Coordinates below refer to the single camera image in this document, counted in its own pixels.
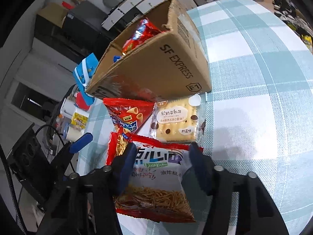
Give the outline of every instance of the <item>screw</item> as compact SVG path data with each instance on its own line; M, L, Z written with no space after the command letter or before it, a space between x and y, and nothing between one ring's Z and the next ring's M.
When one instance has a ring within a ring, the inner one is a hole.
M223 171L223 170L224 170L224 168L223 168L221 165L215 165L215 166L214 166L214 169L215 169L216 171Z
M112 168L111 168L110 165L106 165L106 166L103 166L102 170L103 170L104 172L108 172L108 171L112 170Z
M248 176L251 177L252 179L258 177L258 176L257 176L254 172L252 172L252 171L248 172Z
M69 178L70 179L75 179L75 178L78 178L79 177L79 174L77 172L73 172L69 175Z

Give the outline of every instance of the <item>tablecloth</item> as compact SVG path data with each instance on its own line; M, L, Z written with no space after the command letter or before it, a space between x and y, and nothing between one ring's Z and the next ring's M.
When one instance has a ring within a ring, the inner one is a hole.
M275 15L253 0L219 0L188 11L210 65L204 154L230 172L254 171L272 196L290 235L313 213L313 56ZM101 100L86 130L93 142L81 150L83 175L104 165L113 125ZM145 134L147 124L140 130ZM125 235L201 234L211 198L192 170L183 186L196 223L155 223L119 214ZM233 195L229 234L237 221Z

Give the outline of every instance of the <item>green label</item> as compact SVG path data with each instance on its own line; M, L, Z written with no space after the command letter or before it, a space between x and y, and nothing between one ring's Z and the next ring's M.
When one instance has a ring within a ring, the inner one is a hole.
M147 168L161 168L161 167L165 167L167 166L167 163L158 163L158 164L152 164L152 163L149 163L149 164L145 164L145 166Z

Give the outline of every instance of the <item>cracker package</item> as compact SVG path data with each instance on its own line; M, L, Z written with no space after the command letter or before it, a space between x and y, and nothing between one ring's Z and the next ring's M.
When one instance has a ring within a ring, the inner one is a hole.
M103 104L108 108L114 127L119 134L116 151L118 155L121 155L126 148L130 133L135 133L150 117L154 103L143 100L104 98Z
M107 164L115 156L118 135L111 132ZM155 222L194 222L181 185L191 167L188 145L164 144L155 139L132 135L138 147L128 187L116 199L116 212Z
M205 93L155 104L149 135L161 142L200 142L205 128Z

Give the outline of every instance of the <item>red snack bag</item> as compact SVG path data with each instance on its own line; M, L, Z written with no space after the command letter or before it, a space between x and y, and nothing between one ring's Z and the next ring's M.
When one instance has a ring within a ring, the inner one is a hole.
M136 46L142 44L145 40L159 34L160 32L161 31L154 24L152 24L149 19L145 18L140 20L134 35L131 39L127 40L123 46L123 55L134 49Z
M111 132L107 165L116 153L118 135ZM189 146L165 144L140 135L131 135L138 147L129 184L116 199L116 212L155 222L194 222L181 185L182 176L191 167Z
M143 100L123 98L104 98L116 131L129 140L130 133L135 133L152 114L154 103Z

